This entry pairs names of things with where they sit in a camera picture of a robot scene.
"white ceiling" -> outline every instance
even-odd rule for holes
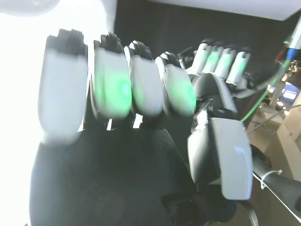
[[[301,0],[150,0],[174,5],[285,20],[301,9]]]

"red wire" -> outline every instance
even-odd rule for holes
[[[282,55],[285,53],[286,49],[288,48],[288,45],[284,45],[278,55],[275,58],[275,63],[279,61],[279,59],[282,57]]]

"white zip tie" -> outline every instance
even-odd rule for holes
[[[282,169],[280,169],[280,170],[271,170],[271,171],[265,173],[265,174],[262,176],[262,178],[261,178],[261,180],[260,180],[260,187],[261,187],[262,190],[263,190],[265,187],[267,187],[267,186],[264,184],[264,179],[265,179],[269,174],[271,174],[271,173],[277,173],[278,175],[280,175],[280,174],[282,173]]]

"green cable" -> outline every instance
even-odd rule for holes
[[[288,66],[290,65],[291,61],[290,60],[286,60],[282,66],[282,68],[280,68],[277,72],[277,74],[275,75],[275,78],[273,79],[273,81],[270,83],[270,86],[273,87],[276,82],[282,78],[284,72],[286,71],[286,69],[288,68]],[[247,120],[250,115],[258,108],[258,106],[260,105],[260,103],[262,102],[262,100],[265,98],[265,96],[268,94],[268,90],[266,90],[263,95],[259,98],[259,100],[255,103],[255,105],[251,108],[251,110],[243,117],[243,119],[241,119],[241,122],[244,122],[245,120]]]

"overexposed background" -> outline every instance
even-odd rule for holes
[[[0,224],[29,223],[30,175],[41,137],[37,100],[47,36],[57,35],[60,28],[82,31],[92,70],[93,40],[107,33],[105,18],[100,0],[61,0],[52,11],[35,17],[0,14]]]

